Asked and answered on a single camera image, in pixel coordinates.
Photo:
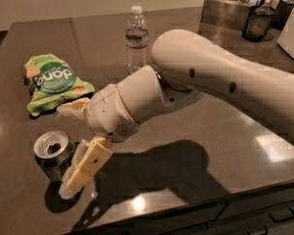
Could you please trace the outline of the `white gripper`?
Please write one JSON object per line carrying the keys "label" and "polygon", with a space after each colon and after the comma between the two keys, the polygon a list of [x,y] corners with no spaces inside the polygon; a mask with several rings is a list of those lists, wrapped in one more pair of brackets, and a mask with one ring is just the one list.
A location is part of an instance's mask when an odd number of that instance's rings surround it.
{"label": "white gripper", "polygon": [[115,84],[109,84],[90,100],[80,98],[65,103],[57,108],[57,112],[63,117],[85,120],[91,131],[101,136],[91,141],[82,139],[77,145],[72,164],[66,170],[59,189],[60,197],[69,200],[110,159],[113,154],[111,142],[125,141],[139,130],[139,124],[126,109]]}

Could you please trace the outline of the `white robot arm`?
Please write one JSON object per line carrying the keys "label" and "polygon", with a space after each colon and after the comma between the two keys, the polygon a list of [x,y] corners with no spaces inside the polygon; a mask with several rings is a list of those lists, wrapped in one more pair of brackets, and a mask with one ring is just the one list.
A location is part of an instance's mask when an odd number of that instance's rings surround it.
{"label": "white robot arm", "polygon": [[59,193],[68,200],[112,155],[112,147],[158,115],[183,109],[210,94],[233,105],[294,146],[294,74],[242,59],[184,29],[161,34],[152,65],[91,98],[58,107],[60,115],[83,120],[94,137],[77,147]]}

